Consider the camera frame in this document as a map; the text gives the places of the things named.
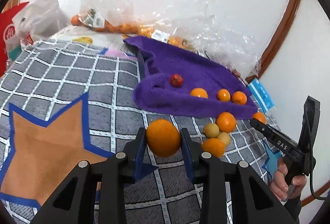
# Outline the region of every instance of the plastic bag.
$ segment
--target plastic bag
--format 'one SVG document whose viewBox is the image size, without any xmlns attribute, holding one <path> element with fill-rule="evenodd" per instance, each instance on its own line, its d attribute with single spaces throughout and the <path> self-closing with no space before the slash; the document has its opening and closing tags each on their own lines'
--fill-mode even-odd
<svg viewBox="0 0 330 224">
<path fill-rule="evenodd" d="M 21 45 L 48 38 L 67 24 L 58 0 L 35 0 L 13 17 L 16 35 Z"/>
<path fill-rule="evenodd" d="M 71 24 L 97 32 L 138 33 L 131 0 L 81 0 L 80 13 L 71 18 Z"/>
<path fill-rule="evenodd" d="M 261 54 L 253 37 L 235 31 L 229 20 L 222 20 L 220 24 L 215 15 L 207 14 L 207 8 L 207 2 L 198 0 L 171 5 L 163 13 L 154 12 L 156 19 L 146 26 L 182 37 L 185 49 L 197 51 L 238 72 L 242 78 L 257 74 Z"/>
<path fill-rule="evenodd" d="M 198 53 L 218 62 L 242 78 L 257 74 L 261 57 L 253 37 L 235 31 L 228 20 L 207 14 L 208 3 L 200 0 L 169 5 L 150 20 L 137 20 L 131 0 L 81 0 L 73 25 L 98 32 L 139 34 Z"/>
</svg>

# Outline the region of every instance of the black cable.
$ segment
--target black cable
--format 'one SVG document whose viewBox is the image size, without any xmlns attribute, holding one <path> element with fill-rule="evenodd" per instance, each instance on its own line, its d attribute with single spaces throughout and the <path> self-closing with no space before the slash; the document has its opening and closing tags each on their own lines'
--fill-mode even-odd
<svg viewBox="0 0 330 224">
<path fill-rule="evenodd" d="M 309 167 L 310 167 L 310 189 L 311 189 L 311 194 L 313 195 L 313 197 L 317 200 L 325 200 L 326 197 L 320 197 L 318 195 L 316 195 L 316 193 L 314 192 L 314 188 L 313 188 L 313 146 L 311 145 L 311 128 L 309 126 L 309 121 L 308 121 L 308 116 L 307 116 L 307 112 L 306 109 L 304 109 L 304 114 L 305 114 L 305 121 L 307 122 L 307 128 L 308 128 L 308 133 L 309 133 L 309 145 L 310 145 L 310 161 L 309 161 Z"/>
</svg>

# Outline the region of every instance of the tangerine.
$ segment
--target tangerine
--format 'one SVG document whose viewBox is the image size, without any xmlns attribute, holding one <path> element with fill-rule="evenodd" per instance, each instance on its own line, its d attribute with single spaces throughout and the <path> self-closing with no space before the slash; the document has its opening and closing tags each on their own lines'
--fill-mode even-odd
<svg viewBox="0 0 330 224">
<path fill-rule="evenodd" d="M 171 122 L 158 119 L 146 129 L 146 142 L 153 154 L 166 158 L 179 150 L 181 136 Z"/>
<path fill-rule="evenodd" d="M 144 37 L 151 38 L 151 34 L 155 31 L 153 27 L 143 27 L 140 26 L 138 29 L 138 34 Z"/>
<path fill-rule="evenodd" d="M 119 32 L 129 34 L 132 32 L 132 27 L 130 24 L 122 24 L 119 26 Z"/>
<path fill-rule="evenodd" d="M 74 26 L 81 25 L 81 21 L 79 20 L 79 15 L 75 15 L 71 18 L 71 25 Z"/>
<path fill-rule="evenodd" d="M 230 133 L 236 127 L 236 119 L 231 113 L 223 112 L 217 117 L 216 124 L 221 132 Z"/>
<path fill-rule="evenodd" d="M 207 151 L 212 155 L 220 158 L 225 153 L 226 147 L 220 139 L 209 138 L 202 144 L 202 149 L 203 151 Z"/>
<path fill-rule="evenodd" d="M 170 36 L 167 43 L 182 48 L 182 41 L 183 39 L 180 37 Z"/>
<path fill-rule="evenodd" d="M 266 117 L 262 112 L 256 112 L 255 114 L 253 114 L 252 118 L 255 118 L 263 124 L 266 124 Z"/>
<path fill-rule="evenodd" d="M 232 102 L 239 104 L 239 105 L 245 105 L 248 101 L 248 98 L 246 97 L 246 95 L 241 92 L 241 91 L 237 91 L 233 94 L 233 96 L 231 97 Z"/>
<path fill-rule="evenodd" d="M 227 102 L 230 100 L 230 93 L 227 89 L 221 89 L 217 93 L 217 99 L 220 101 Z"/>
<path fill-rule="evenodd" d="M 203 88 L 194 88 L 190 91 L 190 95 L 199 98 L 208 98 L 207 92 Z"/>
<path fill-rule="evenodd" d="M 104 27 L 110 33 L 116 33 L 116 32 L 118 32 L 118 27 L 115 27 L 115 26 L 111 25 L 107 20 L 104 23 Z"/>
</svg>

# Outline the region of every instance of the human hand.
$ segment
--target human hand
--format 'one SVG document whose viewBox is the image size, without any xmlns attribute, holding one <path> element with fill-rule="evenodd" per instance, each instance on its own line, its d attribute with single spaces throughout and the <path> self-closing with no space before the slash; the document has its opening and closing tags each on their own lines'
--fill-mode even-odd
<svg viewBox="0 0 330 224">
<path fill-rule="evenodd" d="M 271 191 L 275 194 L 275 196 L 279 200 L 285 200 L 288 196 L 287 192 L 289 187 L 284 179 L 287 173 L 288 173 L 288 168 L 284 163 L 284 158 L 281 157 L 277 161 L 277 170 L 274 173 L 272 182 L 270 183 Z M 296 187 L 292 192 L 292 194 L 289 196 L 289 199 L 293 199 L 299 196 L 299 194 L 305 187 L 306 183 L 307 183 L 307 178 L 305 175 L 293 177 L 292 184 Z"/>
</svg>

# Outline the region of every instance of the small yellow fruit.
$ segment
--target small yellow fruit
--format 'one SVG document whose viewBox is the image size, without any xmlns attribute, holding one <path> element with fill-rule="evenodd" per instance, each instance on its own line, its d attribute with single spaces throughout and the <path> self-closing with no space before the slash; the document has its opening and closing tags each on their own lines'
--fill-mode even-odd
<svg viewBox="0 0 330 224">
<path fill-rule="evenodd" d="M 225 144 L 225 147 L 228 147 L 231 142 L 231 136 L 226 132 L 220 132 L 217 139 L 220 139 Z"/>
<path fill-rule="evenodd" d="M 204 134 L 207 138 L 216 138 L 219 135 L 219 127 L 216 124 L 208 123 L 204 126 Z"/>
<path fill-rule="evenodd" d="M 93 43 L 93 39 L 90 37 L 80 37 L 80 38 L 73 39 L 73 41 L 89 43 L 89 44 Z"/>
</svg>

